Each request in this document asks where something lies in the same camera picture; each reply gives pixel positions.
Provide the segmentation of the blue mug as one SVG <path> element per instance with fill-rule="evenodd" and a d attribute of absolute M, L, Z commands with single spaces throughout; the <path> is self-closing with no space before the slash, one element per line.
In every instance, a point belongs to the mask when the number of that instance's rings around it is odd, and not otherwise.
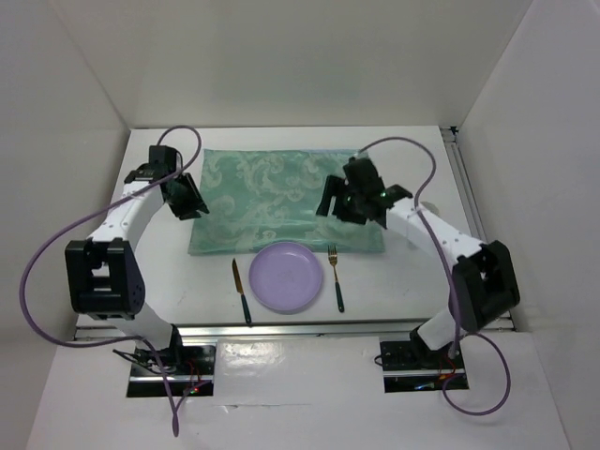
<path fill-rule="evenodd" d="M 421 205 L 434 215 L 439 215 L 439 208 L 431 202 L 422 202 Z"/>

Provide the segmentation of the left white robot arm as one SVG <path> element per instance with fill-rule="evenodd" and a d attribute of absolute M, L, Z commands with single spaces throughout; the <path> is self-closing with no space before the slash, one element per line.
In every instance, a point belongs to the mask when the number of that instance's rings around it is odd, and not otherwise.
<path fill-rule="evenodd" d="M 177 327 L 145 303 L 146 287 L 135 249 L 164 205 L 180 220 L 209 213 L 191 174 L 181 168 L 178 150 L 150 146 L 148 161 L 125 179 L 123 202 L 86 239 L 72 240 L 65 249 L 73 310 L 111 323 L 127 336 L 144 338 L 155 348 L 153 365 L 165 374 L 181 369 L 185 351 Z"/>

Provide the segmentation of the gold knife green handle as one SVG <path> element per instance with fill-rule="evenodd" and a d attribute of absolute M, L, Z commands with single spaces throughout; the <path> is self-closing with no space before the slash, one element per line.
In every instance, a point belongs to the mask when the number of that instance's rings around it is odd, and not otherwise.
<path fill-rule="evenodd" d="M 243 288 L 243 284 L 242 284 L 242 280 L 240 277 L 236 259 L 232 259 L 232 275 L 233 275 L 235 289 L 240 296 L 245 323 L 247 326 L 251 326 L 252 319 L 251 319 L 251 314 L 250 314 L 250 310 L 249 310 L 249 306 L 248 306 L 248 300 L 246 299 L 246 296 L 245 296 L 245 292 L 244 292 L 244 288 Z"/>

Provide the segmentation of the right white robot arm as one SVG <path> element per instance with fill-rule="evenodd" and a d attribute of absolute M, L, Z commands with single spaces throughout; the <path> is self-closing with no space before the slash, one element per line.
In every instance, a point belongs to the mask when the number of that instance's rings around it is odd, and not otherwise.
<path fill-rule="evenodd" d="M 326 177 L 317 215 L 358 225 L 373 221 L 440 258 L 447 276 L 446 307 L 410 333 L 414 364 L 431 367 L 461 338 L 519 304 L 517 278 L 505 244 L 469 236 L 429 211 L 404 187 L 386 187 L 368 157 L 351 157 L 343 171 L 343 176 Z"/>

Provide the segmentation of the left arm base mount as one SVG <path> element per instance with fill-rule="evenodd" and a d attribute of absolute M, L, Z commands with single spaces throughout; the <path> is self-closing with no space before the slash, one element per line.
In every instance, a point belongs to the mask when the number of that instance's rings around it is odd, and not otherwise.
<path fill-rule="evenodd" d="M 164 359 L 167 381 L 174 398 L 214 395 L 217 346 L 214 344 L 185 346 L 182 360 L 175 364 Z M 162 375 L 149 351 L 135 348 L 132 352 L 112 351 L 130 364 L 127 382 L 128 398 L 165 398 Z"/>

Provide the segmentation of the gold fork green handle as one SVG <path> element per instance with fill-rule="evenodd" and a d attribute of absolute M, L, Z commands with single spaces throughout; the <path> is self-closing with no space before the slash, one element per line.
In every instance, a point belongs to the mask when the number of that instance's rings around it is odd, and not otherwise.
<path fill-rule="evenodd" d="M 341 287 L 339 284 L 338 271 L 337 271 L 338 252 L 337 252 L 337 248 L 335 245 L 330 245 L 328 247 L 327 258 L 328 258 L 329 264 L 331 265 L 333 273 L 334 273 L 335 290 L 336 290 L 336 298 L 337 298 L 337 309 L 340 313 L 344 313 L 345 305 L 344 305 L 343 293 L 342 293 L 342 290 L 341 290 Z"/>

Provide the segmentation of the green patterned placemat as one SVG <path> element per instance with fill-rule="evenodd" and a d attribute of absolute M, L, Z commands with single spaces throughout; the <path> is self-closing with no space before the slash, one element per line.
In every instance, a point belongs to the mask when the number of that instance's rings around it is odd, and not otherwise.
<path fill-rule="evenodd" d="M 191 256 L 258 252 L 277 242 L 312 251 L 382 253 L 383 230 L 320 217 L 325 179 L 341 176 L 350 150 L 210 150 L 199 191 L 209 213 L 193 222 Z"/>

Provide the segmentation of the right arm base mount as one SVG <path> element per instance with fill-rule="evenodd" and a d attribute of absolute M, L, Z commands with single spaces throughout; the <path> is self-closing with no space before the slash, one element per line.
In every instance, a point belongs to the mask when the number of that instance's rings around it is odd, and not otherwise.
<path fill-rule="evenodd" d="M 384 340 L 373 358 L 382 369 L 385 393 L 468 390 L 469 382 L 464 361 L 459 354 L 450 359 L 442 352 L 419 356 L 408 340 Z"/>

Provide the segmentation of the purple plate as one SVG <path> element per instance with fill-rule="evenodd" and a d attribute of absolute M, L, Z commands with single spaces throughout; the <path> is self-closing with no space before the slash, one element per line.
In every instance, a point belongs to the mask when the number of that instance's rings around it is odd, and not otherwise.
<path fill-rule="evenodd" d="M 279 242 L 256 254 L 248 269 L 248 281 L 262 306 L 278 314 L 296 314 L 318 297 L 323 268 L 307 247 Z"/>

